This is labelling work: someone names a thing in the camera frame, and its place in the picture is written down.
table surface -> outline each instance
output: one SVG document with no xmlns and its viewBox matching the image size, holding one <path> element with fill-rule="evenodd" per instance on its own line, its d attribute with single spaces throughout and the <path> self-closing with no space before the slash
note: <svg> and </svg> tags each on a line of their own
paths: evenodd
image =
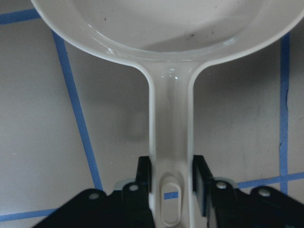
<svg viewBox="0 0 304 228">
<path fill-rule="evenodd" d="M 84 189 L 109 194 L 135 176 L 148 155 L 148 84 L 66 43 L 29 0 L 3 0 L 0 24 L 0 228 L 31 227 Z M 195 154 L 215 176 L 304 202 L 303 59 L 304 21 L 200 74 Z"/>
</svg>

floor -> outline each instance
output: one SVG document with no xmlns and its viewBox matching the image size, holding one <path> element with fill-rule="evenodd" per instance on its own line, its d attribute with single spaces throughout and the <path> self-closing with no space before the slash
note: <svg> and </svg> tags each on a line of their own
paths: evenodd
<svg viewBox="0 0 304 228">
<path fill-rule="evenodd" d="M 109 194 L 135 176 L 148 155 L 148 84 L 66 43 L 29 0 L 3 0 L 0 24 L 0 228 L 24 228 L 84 189 Z M 303 59 L 304 21 L 200 74 L 195 153 L 215 176 L 304 202 Z"/>
</svg>

oval hole in handle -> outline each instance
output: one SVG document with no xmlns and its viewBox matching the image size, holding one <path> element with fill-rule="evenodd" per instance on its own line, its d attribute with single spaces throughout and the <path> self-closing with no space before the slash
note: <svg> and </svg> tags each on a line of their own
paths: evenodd
<svg viewBox="0 0 304 228">
<path fill-rule="evenodd" d="M 161 219 L 167 227 L 180 222 L 181 198 L 179 181 L 173 176 L 165 177 L 161 182 Z"/>
</svg>

silver screw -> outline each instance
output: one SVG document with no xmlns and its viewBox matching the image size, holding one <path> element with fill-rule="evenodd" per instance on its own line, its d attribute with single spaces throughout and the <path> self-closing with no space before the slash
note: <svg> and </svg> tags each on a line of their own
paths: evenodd
<svg viewBox="0 0 304 228">
<path fill-rule="evenodd" d="M 269 197 L 270 196 L 270 191 L 268 189 L 259 189 L 258 193 L 261 196 L 264 196 L 264 197 Z"/>
<path fill-rule="evenodd" d="M 138 190 L 138 186 L 136 184 L 133 184 L 129 187 L 130 191 L 137 191 Z"/>
<path fill-rule="evenodd" d="M 98 199 L 98 198 L 99 198 L 99 194 L 96 193 L 96 192 L 94 192 L 94 193 L 92 193 L 91 195 L 89 195 L 89 199 L 90 199 L 90 200 L 96 200 L 96 199 Z"/>
<path fill-rule="evenodd" d="M 223 181 L 217 182 L 216 186 L 219 189 L 226 189 L 227 188 L 227 184 L 225 182 L 223 182 Z"/>
</svg>

screw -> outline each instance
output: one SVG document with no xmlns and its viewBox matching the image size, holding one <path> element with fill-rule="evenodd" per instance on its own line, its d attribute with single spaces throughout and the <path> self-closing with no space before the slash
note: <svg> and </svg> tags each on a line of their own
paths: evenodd
<svg viewBox="0 0 304 228">
<path fill-rule="evenodd" d="M 129 187 L 130 191 L 136 191 L 138 190 L 138 186 L 136 184 L 133 184 Z"/>
<path fill-rule="evenodd" d="M 98 199 L 98 198 L 99 198 L 99 194 L 96 193 L 96 192 L 94 192 L 94 193 L 92 193 L 91 195 L 89 195 L 89 199 L 90 199 L 90 200 L 96 200 L 96 199 Z"/>
<path fill-rule="evenodd" d="M 227 188 L 227 184 L 225 182 L 223 182 L 223 181 L 217 182 L 216 186 L 219 189 L 226 189 Z"/>
<path fill-rule="evenodd" d="M 269 197 L 270 196 L 270 191 L 268 189 L 259 189 L 258 193 L 261 196 L 264 196 L 264 197 Z"/>
</svg>

